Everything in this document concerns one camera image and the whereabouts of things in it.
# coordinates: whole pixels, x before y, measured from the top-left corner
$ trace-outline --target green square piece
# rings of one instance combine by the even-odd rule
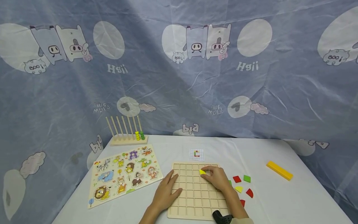
[[[251,183],[251,177],[244,175],[244,181]]]

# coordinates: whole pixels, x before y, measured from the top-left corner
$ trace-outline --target red triangle piece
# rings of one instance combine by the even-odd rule
[[[250,196],[251,198],[253,198],[253,192],[252,192],[252,190],[250,188],[247,190],[246,194],[248,196]]]
[[[233,177],[233,179],[234,179],[235,183],[240,183],[241,182],[241,179],[240,179],[239,176],[235,176],[235,177]]]
[[[242,207],[245,207],[245,200],[240,200],[240,201],[241,201]]]

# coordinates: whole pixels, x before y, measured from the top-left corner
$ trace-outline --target white tablecloth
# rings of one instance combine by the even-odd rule
[[[206,162],[218,163],[224,168],[233,186],[250,187],[254,198],[244,192],[245,209],[255,224],[351,224],[350,219],[335,203],[305,164],[282,140],[240,139],[212,137],[184,137],[150,135],[164,175],[174,161],[189,162],[190,149],[203,149]],[[100,158],[112,156],[136,146],[110,147],[107,145]],[[291,172],[291,181],[285,180],[266,167],[268,161]],[[136,224],[151,203],[159,182],[114,199],[98,207],[87,209],[90,172],[64,205],[53,224]],[[251,176],[251,183],[236,184],[232,177]],[[161,224],[214,223],[168,219],[166,211],[157,220]]]

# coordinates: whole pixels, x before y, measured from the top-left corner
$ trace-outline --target blue curtain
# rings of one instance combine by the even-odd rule
[[[358,2],[1,5],[0,223],[51,223],[105,117],[136,115],[146,134],[284,139],[358,223]]]

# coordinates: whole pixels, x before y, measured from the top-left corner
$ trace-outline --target yellow puzzle piece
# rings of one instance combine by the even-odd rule
[[[239,193],[241,193],[243,189],[244,189],[244,188],[241,187],[241,186],[235,187],[235,190],[237,190]]]
[[[280,167],[279,165],[275,164],[272,161],[269,161],[266,166],[268,166],[270,169],[272,169],[273,171],[275,171],[276,173],[278,173],[279,175],[281,175],[283,178],[285,178],[286,180],[291,180],[293,177],[293,174],[287,172],[285,169],[283,169],[282,167]]]

